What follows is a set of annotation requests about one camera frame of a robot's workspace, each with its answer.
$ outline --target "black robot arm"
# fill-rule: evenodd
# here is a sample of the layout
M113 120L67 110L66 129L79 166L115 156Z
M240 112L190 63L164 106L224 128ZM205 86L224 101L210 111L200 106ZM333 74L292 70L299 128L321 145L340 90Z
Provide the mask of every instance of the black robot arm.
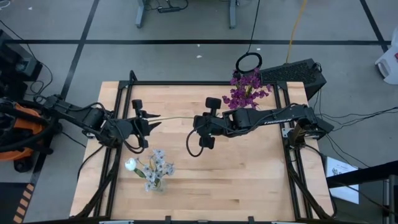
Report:
M145 136L148 136L160 124L160 122L149 124L146 119L156 118L160 115L148 114L141 110L141 100L133 100L132 107L136 112L135 118L117 119L113 116L114 112L106 110L101 103L93 103L80 108L53 95L46 98L44 113L52 118L65 119L81 127L83 133L94 135L100 144L107 147L117 147L126 143L126 139L133 134L138 138L139 147L144 149L148 147Z
M289 131L289 142L292 144L304 143L303 138L307 131L329 133L333 126L317 118L307 105L292 103L285 108L258 111L252 108L239 108L225 111L222 117L216 116L216 110L221 107L221 100L207 98L206 107L210 113L195 116L193 127L200 135L199 145L213 149L215 138L212 136L226 136L233 138L247 134L256 128L268 125L296 121L295 129Z

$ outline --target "black mat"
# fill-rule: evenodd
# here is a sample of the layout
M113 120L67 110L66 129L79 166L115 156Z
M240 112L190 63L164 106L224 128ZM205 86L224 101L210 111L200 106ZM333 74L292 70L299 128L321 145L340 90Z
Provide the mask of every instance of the black mat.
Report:
M0 183L1 223L22 223L32 196L29 183Z

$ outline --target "flower bouquet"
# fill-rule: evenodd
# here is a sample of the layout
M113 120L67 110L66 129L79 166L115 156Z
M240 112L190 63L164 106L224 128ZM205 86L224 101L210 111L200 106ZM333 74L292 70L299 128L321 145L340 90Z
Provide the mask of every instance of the flower bouquet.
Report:
M174 165L164 160L164 151L154 149L154 154L149 156L149 164L143 164L139 158L130 158L124 165L127 170L134 171L139 177L145 178L145 190L163 191L165 187L163 177L165 175L173 175ZM137 162L142 165L142 170L137 168Z
M238 71L234 71L230 84L236 88L231 89L231 97L223 96L223 101L232 110L244 108L248 105L256 109L258 103L254 102L254 100L257 97L269 96L272 90L270 84L266 86L266 91L261 89L262 85L258 68L254 69L254 73L248 76L242 76Z

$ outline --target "green leaf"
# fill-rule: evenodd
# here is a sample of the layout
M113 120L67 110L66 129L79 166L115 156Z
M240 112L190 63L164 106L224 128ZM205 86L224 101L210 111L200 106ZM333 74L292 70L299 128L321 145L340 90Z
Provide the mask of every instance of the green leaf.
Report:
M134 169L134 172L139 176L139 177L141 177L141 178L146 178L146 176L145 176L145 174L141 171L141 170L139 170L139 169Z

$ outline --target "yellow cable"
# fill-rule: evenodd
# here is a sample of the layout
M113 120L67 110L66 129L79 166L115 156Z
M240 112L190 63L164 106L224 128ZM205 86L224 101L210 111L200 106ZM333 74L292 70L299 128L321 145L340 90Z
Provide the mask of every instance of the yellow cable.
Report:
M299 21L300 21L300 19L301 19L301 15L302 15L303 12L304 12L305 5L306 5L306 4L307 4L307 0L304 0L303 4L301 5L300 13L298 14L297 20L296 20L296 22L294 23L293 31L292 31L292 36L290 37L290 42L289 42L289 49L288 49L288 51L287 51L286 63L288 63L288 61L289 61L290 51L292 50L292 42L293 42L294 32L296 31L297 24L299 23Z

